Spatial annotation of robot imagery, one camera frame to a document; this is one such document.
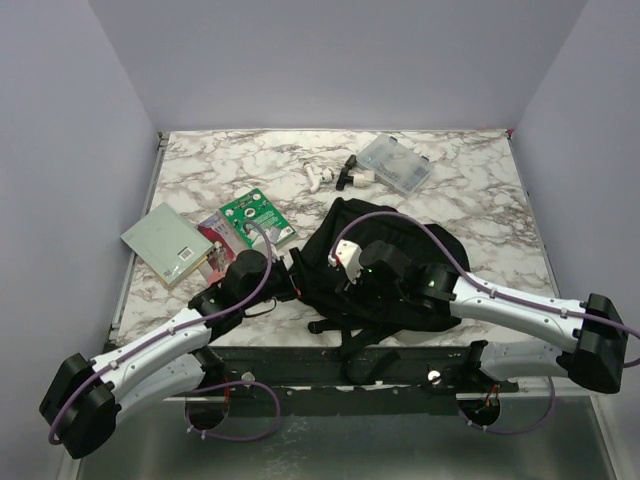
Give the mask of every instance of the white plastic part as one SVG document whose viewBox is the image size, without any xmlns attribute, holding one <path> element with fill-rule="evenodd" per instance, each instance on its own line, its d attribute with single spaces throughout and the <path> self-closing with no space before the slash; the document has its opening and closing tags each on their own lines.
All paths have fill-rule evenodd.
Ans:
<svg viewBox="0 0 640 480">
<path fill-rule="evenodd" d="M 95 361 L 93 370 L 97 372 L 162 331 L 167 331 L 171 328 L 175 331 L 178 326 L 198 318 L 202 318 L 198 312 L 183 308 L 171 320 L 130 344 L 112 352 L 93 357 Z M 211 331 L 204 324 L 193 325 L 185 330 L 175 331 L 173 335 L 158 340 L 153 346 L 120 363 L 117 370 L 110 370 L 100 378 L 105 383 L 113 382 L 112 393 L 116 402 L 120 403 L 120 400 L 140 382 L 185 353 L 204 347 L 209 343 L 210 338 Z"/>
<path fill-rule="evenodd" d="M 320 172 L 320 182 L 329 183 L 333 181 L 333 172 L 328 168 L 325 168 L 322 172 Z"/>
<path fill-rule="evenodd" d="M 541 297 L 485 282 L 474 275 L 471 277 L 491 290 L 495 288 L 495 292 L 506 293 L 540 305 L 584 312 L 584 308 L 580 307 L 578 300 Z M 456 282 L 453 293 L 456 295 L 456 299 L 450 303 L 450 309 L 451 315 L 455 317 L 473 318 L 527 333 L 560 347 L 565 352 L 573 352 L 575 349 L 578 340 L 573 336 L 573 331 L 582 328 L 582 319 L 562 318 L 559 314 L 543 312 L 497 297 L 491 298 L 489 294 L 479 292 L 462 277 Z"/>
<path fill-rule="evenodd" d="M 178 393 L 189 392 L 204 378 L 202 365 L 191 354 L 182 355 L 145 378 L 122 400 L 116 423 L 120 424 L 145 408 Z"/>
<path fill-rule="evenodd" d="M 362 272 L 362 265 L 360 265 L 361 253 L 362 249 L 357 243 L 340 240 L 338 248 L 336 248 L 337 262 L 334 262 L 335 265 L 333 265 L 331 256 L 329 256 L 329 264 L 332 266 L 342 265 L 349 281 L 356 283 L 356 280 Z"/>
<path fill-rule="evenodd" d="M 376 178 L 375 172 L 367 170 L 363 173 L 355 173 L 353 175 L 353 186 L 358 188 L 364 188 L 371 185 Z"/>
<path fill-rule="evenodd" d="M 558 347 L 540 340 L 489 343 L 480 356 L 480 370 L 496 381 L 515 377 L 566 377 L 556 359 Z"/>
<path fill-rule="evenodd" d="M 280 257 L 280 254 L 278 253 L 278 250 L 276 249 L 276 246 L 274 245 L 274 243 L 269 242 L 269 245 L 271 247 L 271 255 L 273 256 L 273 258 Z M 251 245 L 251 249 L 257 250 L 258 252 L 263 254 L 265 257 L 267 257 L 267 244 L 265 243 L 262 235 L 259 235 L 258 238 L 254 240 L 253 244 Z"/>
<path fill-rule="evenodd" d="M 307 172 L 307 178 L 309 179 L 309 182 L 311 183 L 311 185 L 309 186 L 309 191 L 311 193 L 316 193 L 318 191 L 318 189 L 320 188 L 320 177 L 316 176 L 316 174 L 313 171 L 313 167 L 311 166 L 311 164 L 309 162 L 304 162 L 302 164 L 302 166 L 304 167 L 305 171 Z"/>
</svg>

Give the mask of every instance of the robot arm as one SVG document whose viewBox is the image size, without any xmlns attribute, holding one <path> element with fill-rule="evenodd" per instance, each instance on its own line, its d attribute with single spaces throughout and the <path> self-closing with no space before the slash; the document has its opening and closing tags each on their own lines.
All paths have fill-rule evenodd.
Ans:
<svg viewBox="0 0 640 480">
<path fill-rule="evenodd" d="M 471 277 L 486 287 L 484 291 L 450 267 L 412 265 L 395 247 L 381 242 L 363 251 L 356 244 L 341 241 L 330 261 L 344 268 L 348 295 L 357 294 L 358 289 L 364 295 L 376 290 L 391 297 L 400 294 L 400 301 L 415 304 L 425 316 L 475 318 L 539 339 L 514 344 L 475 342 L 480 345 L 472 349 L 473 358 L 465 360 L 469 365 L 463 375 L 484 375 L 491 383 L 518 376 L 568 376 L 599 392 L 615 393 L 620 388 L 626 334 L 563 314 L 565 309 L 582 311 L 622 323 L 605 297 L 591 295 L 586 303 L 543 298 Z M 223 281 L 194 297 L 188 308 L 158 329 L 89 361 L 80 354 L 65 360 L 40 412 L 50 425 L 56 425 L 55 434 L 71 456 L 80 458 L 91 453 L 110 437 L 118 423 L 151 403 L 221 383 L 224 363 L 207 345 L 239 325 L 244 311 L 235 310 L 215 321 L 200 320 L 226 311 L 247 297 L 265 272 L 261 253 L 242 252 Z M 390 285 L 400 291 L 389 293 Z M 497 292 L 521 302 L 508 302 Z M 245 308 L 266 299 L 287 301 L 296 296 L 295 285 L 280 259 L 272 264 L 264 287 Z M 553 304 L 560 313 L 544 312 L 533 304 Z M 88 381 L 80 391 L 79 386 Z M 71 398 L 75 400 L 64 408 Z"/>
<path fill-rule="evenodd" d="M 482 320 L 535 337 L 485 347 L 477 367 L 496 381 L 568 376 L 596 392 L 620 390 L 628 335 L 580 318 L 596 315 L 622 325 L 607 297 L 591 294 L 586 302 L 541 297 L 469 273 L 463 277 L 446 265 L 413 265 L 393 245 L 381 241 L 361 250 L 341 240 L 329 262 L 344 269 L 356 292 L 384 295 L 393 286 L 406 301 L 420 303 L 432 314 Z"/>
</svg>

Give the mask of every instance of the clear plastic case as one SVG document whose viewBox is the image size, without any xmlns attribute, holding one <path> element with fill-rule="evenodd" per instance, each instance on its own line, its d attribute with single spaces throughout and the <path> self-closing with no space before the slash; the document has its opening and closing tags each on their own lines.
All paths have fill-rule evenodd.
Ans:
<svg viewBox="0 0 640 480">
<path fill-rule="evenodd" d="M 376 172 L 383 183 L 393 187 L 403 197 L 409 197 L 433 171 L 433 164 L 425 156 L 400 145 L 389 135 L 380 135 L 357 155 L 363 167 Z"/>
</svg>

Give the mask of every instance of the barcode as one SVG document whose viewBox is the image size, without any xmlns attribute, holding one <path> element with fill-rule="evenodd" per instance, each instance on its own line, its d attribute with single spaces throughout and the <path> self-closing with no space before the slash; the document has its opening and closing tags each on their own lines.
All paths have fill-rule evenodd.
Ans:
<svg viewBox="0 0 640 480">
<path fill-rule="evenodd" d="M 183 262 L 186 262 L 193 256 L 193 251 L 189 247 L 186 247 L 178 254 L 178 256 Z"/>
</svg>

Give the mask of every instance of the book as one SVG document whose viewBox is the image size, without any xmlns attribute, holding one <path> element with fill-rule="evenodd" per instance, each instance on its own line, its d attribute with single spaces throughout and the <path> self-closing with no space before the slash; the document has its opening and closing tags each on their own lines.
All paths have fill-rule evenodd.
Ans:
<svg viewBox="0 0 640 480">
<path fill-rule="evenodd" d="M 189 221 L 162 203 L 120 237 L 171 289 L 213 249 Z"/>
<path fill-rule="evenodd" d="M 207 283 L 211 285 L 224 278 L 229 264 L 241 251 L 247 249 L 247 245 L 219 211 L 198 224 L 197 229 L 213 244 L 213 250 L 206 261 L 198 267 Z"/>
<path fill-rule="evenodd" d="M 295 229 L 258 188 L 224 205 L 220 211 L 250 248 L 259 240 L 260 234 L 245 224 L 247 220 L 260 225 L 274 245 L 280 245 L 296 235 Z"/>
</svg>

